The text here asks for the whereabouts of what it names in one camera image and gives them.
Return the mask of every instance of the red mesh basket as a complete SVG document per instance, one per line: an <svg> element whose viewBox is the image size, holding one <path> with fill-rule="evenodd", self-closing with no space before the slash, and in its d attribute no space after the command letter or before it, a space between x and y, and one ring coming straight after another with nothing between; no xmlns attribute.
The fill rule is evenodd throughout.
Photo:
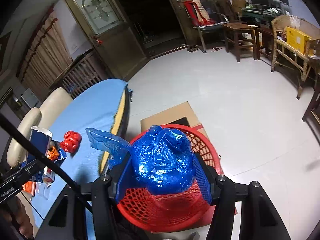
<svg viewBox="0 0 320 240"><path fill-rule="evenodd" d="M167 124L162 128L177 128L184 132L193 152L198 152L207 165L215 167L222 174L220 161L211 142L196 129L179 125ZM131 144L145 132L131 140ZM122 215L131 223L151 232L181 231L197 222L210 208L202 198L198 183L178 194L154 196L146 188L127 189L124 198L117 205Z"/></svg>

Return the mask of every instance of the curtain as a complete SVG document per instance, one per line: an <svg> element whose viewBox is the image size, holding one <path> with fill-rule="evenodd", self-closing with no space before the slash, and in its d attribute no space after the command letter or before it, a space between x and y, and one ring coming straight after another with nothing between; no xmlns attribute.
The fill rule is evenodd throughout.
<svg viewBox="0 0 320 240"><path fill-rule="evenodd" d="M71 63L58 19L52 11L31 42L19 79L44 101L50 93L49 86Z"/></svg>

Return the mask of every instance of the finger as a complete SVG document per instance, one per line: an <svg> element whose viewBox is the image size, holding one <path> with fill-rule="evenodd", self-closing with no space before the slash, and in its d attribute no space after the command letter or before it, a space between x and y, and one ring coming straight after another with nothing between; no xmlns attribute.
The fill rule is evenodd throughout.
<svg viewBox="0 0 320 240"><path fill-rule="evenodd" d="M8 222L12 221L12 217L10 216L10 214L7 211L4 211L2 209L0 209L0 214L4 217L5 220L7 220Z"/></svg>
<svg viewBox="0 0 320 240"><path fill-rule="evenodd" d="M21 200L16 196L16 200L17 200L17 204L19 206L19 208L21 208L21 206L23 205Z"/></svg>
<svg viewBox="0 0 320 240"><path fill-rule="evenodd" d="M32 226L32 224L30 223L29 220L26 220L20 226L19 231L26 238L30 238L33 235L33 226Z"/></svg>
<svg viewBox="0 0 320 240"><path fill-rule="evenodd" d="M26 208L24 207L24 204L21 203L21 207L19 208L18 213L16 215L16 221L19 225L21 225L26 218L29 219L29 216L26 213Z"/></svg>

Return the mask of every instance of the red cloth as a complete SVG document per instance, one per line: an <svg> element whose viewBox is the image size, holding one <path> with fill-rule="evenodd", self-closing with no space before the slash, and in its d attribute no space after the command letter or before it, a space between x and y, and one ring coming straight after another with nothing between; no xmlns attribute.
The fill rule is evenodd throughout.
<svg viewBox="0 0 320 240"><path fill-rule="evenodd" d="M212 19L207 20L206 18L204 18L199 10L198 5L193 2L193 1L184 1L184 6L187 9L190 17L192 18L193 24L195 26L206 26L206 25L213 25L216 22ZM194 14L193 8L196 9L196 11L199 13L199 15L201 16L202 22L198 20L198 17Z"/></svg>

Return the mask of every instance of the blue plastic bag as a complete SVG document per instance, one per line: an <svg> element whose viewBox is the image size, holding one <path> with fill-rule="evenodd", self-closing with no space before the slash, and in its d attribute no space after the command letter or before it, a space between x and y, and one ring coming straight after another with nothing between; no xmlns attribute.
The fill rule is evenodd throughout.
<svg viewBox="0 0 320 240"><path fill-rule="evenodd" d="M139 187L152 195L181 193L194 181L195 169L187 136L177 129L151 126L132 147L122 138L109 132L86 129L91 147L113 155L112 167L121 163L127 151Z"/></svg>
<svg viewBox="0 0 320 240"><path fill-rule="evenodd" d="M151 126L132 145L132 166L141 187L152 195L181 193L194 181L192 154L183 132Z"/></svg>
<svg viewBox="0 0 320 240"><path fill-rule="evenodd" d="M120 164L126 153L131 149L130 143L110 132L94 128L86 128L85 131L87 132L92 148L106 151L113 156L113 159L108 161L109 169Z"/></svg>

